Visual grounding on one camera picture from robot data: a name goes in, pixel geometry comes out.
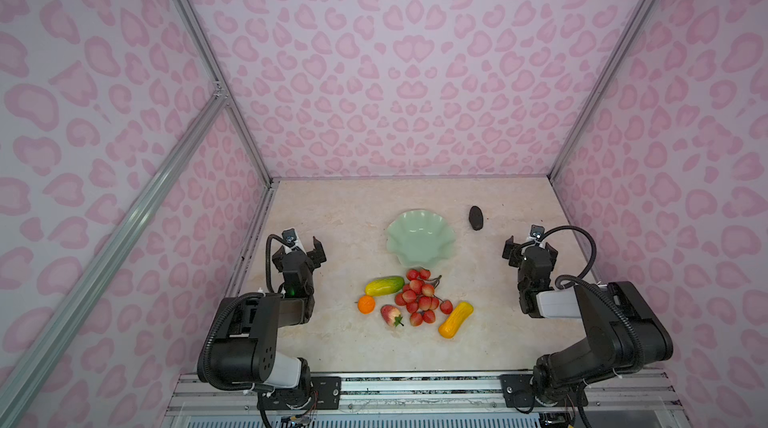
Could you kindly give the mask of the dark fake avocado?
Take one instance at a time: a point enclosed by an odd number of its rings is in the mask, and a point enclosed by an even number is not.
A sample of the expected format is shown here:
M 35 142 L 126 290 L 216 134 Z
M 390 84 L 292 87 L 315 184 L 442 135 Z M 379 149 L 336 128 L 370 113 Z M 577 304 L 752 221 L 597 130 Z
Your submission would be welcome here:
M 474 231 L 480 231 L 484 227 L 485 217 L 479 206 L 473 205 L 468 213 L 468 222 Z

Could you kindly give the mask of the yellow orange fake squash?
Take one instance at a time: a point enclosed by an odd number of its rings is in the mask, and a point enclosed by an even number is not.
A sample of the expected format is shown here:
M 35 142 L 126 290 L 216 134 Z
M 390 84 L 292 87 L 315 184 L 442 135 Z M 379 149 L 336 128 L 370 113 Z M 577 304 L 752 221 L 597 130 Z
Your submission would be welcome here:
M 438 328 L 438 333 L 445 339 L 452 339 L 458 333 L 464 322 L 474 313 L 474 307 L 465 301 L 456 305 L 444 322 Z

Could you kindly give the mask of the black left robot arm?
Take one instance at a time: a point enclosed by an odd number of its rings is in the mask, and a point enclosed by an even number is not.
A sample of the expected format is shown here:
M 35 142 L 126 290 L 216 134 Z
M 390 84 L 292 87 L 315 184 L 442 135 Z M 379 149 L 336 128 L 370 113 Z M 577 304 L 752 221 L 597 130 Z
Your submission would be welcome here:
M 327 261 L 324 247 L 312 239 L 305 250 L 296 233 L 270 235 L 267 266 L 283 275 L 281 288 L 223 299 L 203 341 L 197 361 L 198 379 L 226 392 L 247 391 L 290 409 L 311 407 L 317 399 L 308 362 L 277 349 L 278 331 L 306 324 L 314 312 L 314 272 Z

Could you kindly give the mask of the red fake strawberry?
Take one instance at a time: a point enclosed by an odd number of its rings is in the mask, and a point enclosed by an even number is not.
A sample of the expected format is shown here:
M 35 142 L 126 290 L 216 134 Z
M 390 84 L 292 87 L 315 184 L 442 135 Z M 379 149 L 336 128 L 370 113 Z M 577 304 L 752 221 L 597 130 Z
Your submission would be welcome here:
M 401 310 L 394 305 L 384 305 L 380 310 L 385 323 L 390 327 L 403 325 L 403 316 Z

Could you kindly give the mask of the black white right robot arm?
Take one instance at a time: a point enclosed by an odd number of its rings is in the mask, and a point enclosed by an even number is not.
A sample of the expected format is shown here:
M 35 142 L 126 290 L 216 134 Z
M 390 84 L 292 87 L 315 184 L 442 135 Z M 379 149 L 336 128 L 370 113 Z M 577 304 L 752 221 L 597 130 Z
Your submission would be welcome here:
M 502 258 L 517 270 L 521 312 L 532 319 L 576 319 L 585 337 L 540 356 L 527 382 L 509 386 L 507 405 L 527 414 L 537 407 L 587 405 L 594 383 L 639 372 L 670 359 L 673 342 L 653 309 L 629 281 L 591 283 L 584 275 L 553 278 L 557 250 L 545 233 L 523 243 L 509 238 Z

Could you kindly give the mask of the small fake orange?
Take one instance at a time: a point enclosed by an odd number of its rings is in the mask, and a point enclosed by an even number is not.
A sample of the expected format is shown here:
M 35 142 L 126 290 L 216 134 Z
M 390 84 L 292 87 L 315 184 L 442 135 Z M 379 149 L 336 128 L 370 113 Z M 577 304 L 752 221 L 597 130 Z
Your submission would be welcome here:
M 376 308 L 375 298 L 370 295 L 363 295 L 357 302 L 358 311 L 362 314 L 370 314 Z

